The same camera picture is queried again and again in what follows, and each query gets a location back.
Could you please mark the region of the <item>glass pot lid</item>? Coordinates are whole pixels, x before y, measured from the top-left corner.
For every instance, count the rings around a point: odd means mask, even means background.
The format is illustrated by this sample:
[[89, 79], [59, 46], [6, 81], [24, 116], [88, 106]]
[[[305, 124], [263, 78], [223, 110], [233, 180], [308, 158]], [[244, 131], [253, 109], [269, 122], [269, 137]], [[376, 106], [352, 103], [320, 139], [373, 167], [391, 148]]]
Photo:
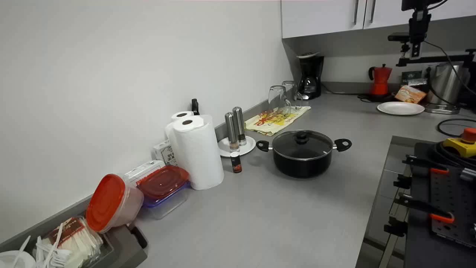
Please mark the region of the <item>glass pot lid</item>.
[[272, 149], [281, 157], [317, 159], [333, 149], [333, 142], [315, 131], [285, 131], [272, 140]]

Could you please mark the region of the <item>black cooking pot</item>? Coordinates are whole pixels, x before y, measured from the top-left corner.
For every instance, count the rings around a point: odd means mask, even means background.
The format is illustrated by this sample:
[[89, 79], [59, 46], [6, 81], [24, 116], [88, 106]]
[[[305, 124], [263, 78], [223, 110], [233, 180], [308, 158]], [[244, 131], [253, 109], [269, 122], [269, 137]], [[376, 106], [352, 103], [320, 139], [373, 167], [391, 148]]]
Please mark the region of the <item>black cooking pot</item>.
[[274, 154], [275, 168], [287, 176], [309, 179], [323, 174], [333, 152], [345, 152], [352, 146], [348, 139], [332, 140], [323, 133], [300, 130], [277, 134], [271, 142], [259, 140], [256, 148]]

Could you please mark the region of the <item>red lid food container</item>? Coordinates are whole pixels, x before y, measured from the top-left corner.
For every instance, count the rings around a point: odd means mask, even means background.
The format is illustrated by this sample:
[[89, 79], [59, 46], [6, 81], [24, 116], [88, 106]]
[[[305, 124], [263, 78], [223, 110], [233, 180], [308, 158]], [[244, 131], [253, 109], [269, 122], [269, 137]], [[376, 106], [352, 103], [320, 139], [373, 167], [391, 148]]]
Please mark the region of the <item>red lid food container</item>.
[[159, 221], [187, 200], [189, 173], [180, 167], [166, 165], [140, 179], [137, 188], [144, 195], [141, 216]]

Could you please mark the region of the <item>tub with orange lid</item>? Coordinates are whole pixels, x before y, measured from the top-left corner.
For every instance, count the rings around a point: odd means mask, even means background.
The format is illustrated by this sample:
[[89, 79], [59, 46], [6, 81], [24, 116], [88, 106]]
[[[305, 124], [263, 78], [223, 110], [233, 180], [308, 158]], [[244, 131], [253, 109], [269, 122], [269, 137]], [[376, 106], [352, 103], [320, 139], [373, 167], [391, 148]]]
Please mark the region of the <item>tub with orange lid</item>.
[[131, 224], [137, 218], [143, 201], [143, 192], [134, 185], [126, 183], [117, 174], [105, 174], [86, 207], [86, 224], [100, 234]]

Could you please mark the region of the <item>red moka pot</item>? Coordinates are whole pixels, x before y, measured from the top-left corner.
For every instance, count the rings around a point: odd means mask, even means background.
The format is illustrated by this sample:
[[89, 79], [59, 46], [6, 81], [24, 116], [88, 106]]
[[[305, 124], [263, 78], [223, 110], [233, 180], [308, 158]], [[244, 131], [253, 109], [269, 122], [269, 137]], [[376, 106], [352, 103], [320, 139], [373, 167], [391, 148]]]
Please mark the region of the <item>red moka pot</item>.
[[370, 94], [375, 97], [382, 97], [388, 94], [388, 79], [391, 69], [382, 64], [381, 67], [370, 67], [367, 76], [372, 81]]

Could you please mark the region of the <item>left steel pepper mill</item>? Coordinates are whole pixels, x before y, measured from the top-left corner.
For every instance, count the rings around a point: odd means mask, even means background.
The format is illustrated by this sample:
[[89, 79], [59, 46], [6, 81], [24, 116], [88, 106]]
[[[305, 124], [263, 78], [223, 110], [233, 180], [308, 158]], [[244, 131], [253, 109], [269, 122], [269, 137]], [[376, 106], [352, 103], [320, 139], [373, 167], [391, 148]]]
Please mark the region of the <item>left steel pepper mill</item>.
[[236, 131], [236, 125], [235, 125], [235, 116], [232, 112], [227, 112], [224, 115], [224, 122], [226, 122], [226, 128], [227, 128], [227, 140], [229, 140], [229, 148], [238, 149], [239, 143], [238, 143], [238, 131]]

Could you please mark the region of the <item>white round saucer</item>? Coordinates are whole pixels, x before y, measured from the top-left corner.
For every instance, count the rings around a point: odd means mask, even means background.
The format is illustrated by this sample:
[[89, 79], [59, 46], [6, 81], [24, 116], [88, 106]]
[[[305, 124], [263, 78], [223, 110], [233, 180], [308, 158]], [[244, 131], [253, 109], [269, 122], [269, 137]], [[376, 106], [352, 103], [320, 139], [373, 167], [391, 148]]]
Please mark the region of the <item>white round saucer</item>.
[[250, 136], [245, 137], [245, 143], [241, 145], [238, 149], [232, 149], [227, 139], [221, 139], [219, 142], [219, 154], [221, 158], [244, 157], [250, 154], [254, 148], [256, 140]]

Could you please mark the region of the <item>right steel salt mill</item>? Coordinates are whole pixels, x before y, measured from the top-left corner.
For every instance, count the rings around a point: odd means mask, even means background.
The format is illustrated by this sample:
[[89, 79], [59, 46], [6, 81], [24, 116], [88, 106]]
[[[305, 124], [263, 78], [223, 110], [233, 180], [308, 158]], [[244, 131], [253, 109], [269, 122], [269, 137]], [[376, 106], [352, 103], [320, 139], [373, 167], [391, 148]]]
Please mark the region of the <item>right steel salt mill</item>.
[[235, 119], [236, 119], [236, 131], [238, 131], [238, 140], [239, 140], [239, 145], [245, 145], [245, 125], [244, 125], [244, 118], [242, 118], [242, 109], [241, 107], [233, 107], [233, 115], [235, 115]]

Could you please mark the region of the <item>small brown spice bottle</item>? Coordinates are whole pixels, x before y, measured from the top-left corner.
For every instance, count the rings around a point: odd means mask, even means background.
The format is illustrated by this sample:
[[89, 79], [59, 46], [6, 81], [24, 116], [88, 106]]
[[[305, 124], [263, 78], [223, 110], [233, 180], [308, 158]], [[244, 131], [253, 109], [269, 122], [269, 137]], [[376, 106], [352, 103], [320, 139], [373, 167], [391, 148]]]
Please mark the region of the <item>small brown spice bottle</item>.
[[241, 164], [241, 158], [239, 157], [232, 157], [230, 162], [232, 162], [232, 171], [233, 173], [241, 173], [242, 171], [242, 164]]

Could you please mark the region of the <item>front paper towel roll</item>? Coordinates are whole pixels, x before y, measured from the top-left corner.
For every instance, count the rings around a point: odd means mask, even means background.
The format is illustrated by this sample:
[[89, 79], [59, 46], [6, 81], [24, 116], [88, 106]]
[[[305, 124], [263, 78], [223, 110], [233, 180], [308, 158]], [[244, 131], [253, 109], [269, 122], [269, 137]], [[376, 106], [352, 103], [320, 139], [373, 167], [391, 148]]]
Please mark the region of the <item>front paper towel roll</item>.
[[177, 162], [190, 176], [192, 188], [205, 191], [223, 182], [214, 128], [202, 116], [183, 118], [172, 125]]

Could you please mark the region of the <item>paper towel roll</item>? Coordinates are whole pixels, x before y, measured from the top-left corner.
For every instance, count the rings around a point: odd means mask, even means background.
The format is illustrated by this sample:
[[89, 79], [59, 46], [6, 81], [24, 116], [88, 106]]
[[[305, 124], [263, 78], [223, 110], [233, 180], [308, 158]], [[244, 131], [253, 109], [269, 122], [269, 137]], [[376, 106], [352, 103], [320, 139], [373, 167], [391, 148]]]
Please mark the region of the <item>paper towel roll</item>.
[[193, 112], [190, 112], [190, 110], [181, 110], [181, 112], [177, 112], [171, 116], [171, 121], [165, 127], [165, 139], [168, 140], [169, 145], [172, 145], [172, 125], [174, 125], [174, 122], [178, 119], [190, 118], [190, 116], [193, 116]]
[[205, 191], [223, 182], [214, 128], [202, 116], [183, 118], [172, 125], [177, 162], [190, 176], [192, 188]]

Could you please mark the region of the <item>upside down drinking glass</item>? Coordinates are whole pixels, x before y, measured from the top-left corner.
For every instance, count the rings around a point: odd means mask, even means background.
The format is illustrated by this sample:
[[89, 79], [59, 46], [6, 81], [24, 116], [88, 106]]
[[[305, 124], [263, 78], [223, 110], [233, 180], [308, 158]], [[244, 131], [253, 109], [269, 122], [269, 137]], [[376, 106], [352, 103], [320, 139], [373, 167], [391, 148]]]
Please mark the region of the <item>upside down drinking glass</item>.
[[272, 85], [268, 91], [268, 104], [271, 107], [282, 107], [285, 103], [287, 103], [285, 87], [284, 85]]

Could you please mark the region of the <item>spray bottle black trigger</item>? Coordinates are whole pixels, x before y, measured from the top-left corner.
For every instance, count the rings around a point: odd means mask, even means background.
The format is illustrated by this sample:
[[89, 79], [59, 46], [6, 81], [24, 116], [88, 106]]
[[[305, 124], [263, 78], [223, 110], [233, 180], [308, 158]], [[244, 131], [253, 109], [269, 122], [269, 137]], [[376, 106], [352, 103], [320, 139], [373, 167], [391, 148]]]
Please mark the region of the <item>spray bottle black trigger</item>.
[[192, 98], [190, 107], [192, 107], [193, 115], [199, 115], [199, 103], [196, 98]]

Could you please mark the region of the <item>rear paper towel roll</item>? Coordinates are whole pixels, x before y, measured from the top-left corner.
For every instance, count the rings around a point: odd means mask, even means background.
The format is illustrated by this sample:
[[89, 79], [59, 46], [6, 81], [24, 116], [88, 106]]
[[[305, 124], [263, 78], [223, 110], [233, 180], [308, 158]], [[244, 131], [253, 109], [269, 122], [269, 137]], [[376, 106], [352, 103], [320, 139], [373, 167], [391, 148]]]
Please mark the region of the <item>rear paper towel roll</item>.
[[171, 116], [171, 121], [165, 127], [165, 139], [168, 140], [169, 145], [172, 145], [172, 125], [174, 125], [174, 122], [178, 119], [190, 118], [190, 116], [193, 116], [193, 112], [190, 112], [190, 110], [181, 110], [181, 112], [177, 112]]

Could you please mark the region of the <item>black coffee maker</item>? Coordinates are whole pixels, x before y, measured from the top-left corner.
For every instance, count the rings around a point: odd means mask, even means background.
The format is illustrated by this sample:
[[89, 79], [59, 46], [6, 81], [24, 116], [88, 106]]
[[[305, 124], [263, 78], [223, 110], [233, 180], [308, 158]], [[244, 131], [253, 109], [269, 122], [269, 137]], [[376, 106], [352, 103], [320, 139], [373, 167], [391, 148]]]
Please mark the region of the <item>black coffee maker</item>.
[[308, 100], [321, 95], [324, 57], [318, 54], [299, 55], [300, 81], [297, 92]]

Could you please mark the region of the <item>white upper cabinet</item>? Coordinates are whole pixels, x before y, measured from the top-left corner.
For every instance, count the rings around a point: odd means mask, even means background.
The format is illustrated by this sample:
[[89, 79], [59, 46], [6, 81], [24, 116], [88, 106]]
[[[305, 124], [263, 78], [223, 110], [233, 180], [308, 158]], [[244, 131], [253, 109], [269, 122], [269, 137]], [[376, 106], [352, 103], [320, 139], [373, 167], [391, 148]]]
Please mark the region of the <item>white upper cabinet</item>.
[[281, 37], [406, 25], [401, 0], [281, 0]]

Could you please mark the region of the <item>white plate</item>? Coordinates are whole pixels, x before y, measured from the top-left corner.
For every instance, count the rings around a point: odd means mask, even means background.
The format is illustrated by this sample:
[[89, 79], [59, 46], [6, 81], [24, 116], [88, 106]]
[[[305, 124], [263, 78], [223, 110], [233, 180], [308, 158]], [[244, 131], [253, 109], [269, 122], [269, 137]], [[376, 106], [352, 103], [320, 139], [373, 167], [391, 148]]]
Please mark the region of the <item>white plate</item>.
[[413, 116], [425, 110], [424, 106], [403, 101], [385, 101], [376, 106], [376, 110], [393, 116]]

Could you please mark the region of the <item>orange snack packet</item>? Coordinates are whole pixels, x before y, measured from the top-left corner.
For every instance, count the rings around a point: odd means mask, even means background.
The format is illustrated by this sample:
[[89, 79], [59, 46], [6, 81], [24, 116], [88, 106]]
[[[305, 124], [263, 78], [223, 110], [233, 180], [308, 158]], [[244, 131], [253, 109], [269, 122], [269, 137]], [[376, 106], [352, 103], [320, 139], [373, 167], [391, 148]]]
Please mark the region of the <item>orange snack packet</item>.
[[413, 104], [418, 104], [424, 97], [425, 97], [425, 92], [409, 85], [403, 85], [396, 94], [396, 98], [399, 101], [413, 103]]

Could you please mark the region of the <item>black orange clamp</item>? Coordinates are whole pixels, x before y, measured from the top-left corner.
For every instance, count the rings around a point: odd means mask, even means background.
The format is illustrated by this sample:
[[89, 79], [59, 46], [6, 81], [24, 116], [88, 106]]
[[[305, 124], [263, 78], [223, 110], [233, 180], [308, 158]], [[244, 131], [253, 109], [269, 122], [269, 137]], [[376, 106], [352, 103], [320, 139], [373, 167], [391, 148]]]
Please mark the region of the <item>black orange clamp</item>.
[[[412, 195], [407, 194], [400, 194], [396, 198], [396, 203], [406, 209], [424, 212], [428, 215], [431, 221], [436, 221], [443, 225], [452, 225], [455, 222], [455, 216], [451, 212], [445, 212], [439, 207], [434, 207], [430, 203], [415, 200]], [[384, 226], [384, 231], [391, 235], [403, 237], [407, 234], [407, 225], [401, 221], [397, 221], [396, 218], [390, 218], [388, 224]]]

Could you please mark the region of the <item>grey cutlery tray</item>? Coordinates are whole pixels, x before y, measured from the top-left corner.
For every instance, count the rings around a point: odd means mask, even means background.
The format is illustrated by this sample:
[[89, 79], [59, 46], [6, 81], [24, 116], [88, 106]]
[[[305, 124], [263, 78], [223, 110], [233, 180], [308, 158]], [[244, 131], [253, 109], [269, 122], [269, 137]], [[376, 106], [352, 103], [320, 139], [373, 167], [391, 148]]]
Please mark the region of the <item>grey cutlery tray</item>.
[[92, 231], [82, 215], [43, 221], [3, 241], [0, 252], [16, 252], [10, 265], [33, 268], [137, 268], [146, 259], [147, 240], [123, 225], [105, 234]]

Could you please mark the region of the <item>steel electric kettle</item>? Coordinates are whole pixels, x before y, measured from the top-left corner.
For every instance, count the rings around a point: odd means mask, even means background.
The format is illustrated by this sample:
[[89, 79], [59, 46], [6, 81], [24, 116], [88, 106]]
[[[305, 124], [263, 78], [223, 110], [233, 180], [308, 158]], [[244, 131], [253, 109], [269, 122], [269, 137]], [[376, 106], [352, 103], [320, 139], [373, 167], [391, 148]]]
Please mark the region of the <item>steel electric kettle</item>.
[[439, 64], [430, 70], [428, 103], [454, 109], [461, 88], [468, 81], [468, 69], [462, 66]]

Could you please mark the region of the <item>yellow emergency stop button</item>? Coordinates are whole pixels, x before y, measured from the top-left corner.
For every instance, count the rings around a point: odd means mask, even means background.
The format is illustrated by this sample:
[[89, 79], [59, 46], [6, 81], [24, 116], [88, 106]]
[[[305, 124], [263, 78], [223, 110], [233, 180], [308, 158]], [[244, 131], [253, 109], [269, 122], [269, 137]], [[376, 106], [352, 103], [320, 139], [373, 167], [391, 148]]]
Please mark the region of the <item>yellow emergency stop button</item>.
[[459, 137], [446, 139], [443, 148], [455, 152], [461, 158], [474, 158], [476, 128], [465, 128]]

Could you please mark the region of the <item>white wall power strip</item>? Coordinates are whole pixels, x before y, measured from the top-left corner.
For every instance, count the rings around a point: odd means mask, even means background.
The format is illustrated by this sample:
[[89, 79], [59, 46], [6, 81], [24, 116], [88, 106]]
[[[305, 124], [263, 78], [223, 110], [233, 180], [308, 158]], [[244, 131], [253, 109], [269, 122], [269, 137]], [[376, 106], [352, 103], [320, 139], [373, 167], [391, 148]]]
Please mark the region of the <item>white wall power strip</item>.
[[152, 171], [156, 171], [165, 165], [174, 165], [175, 158], [168, 140], [162, 140], [155, 145], [150, 151], [150, 159], [134, 167], [132, 170], [123, 174], [125, 180], [138, 182], [140, 179], [146, 177]]

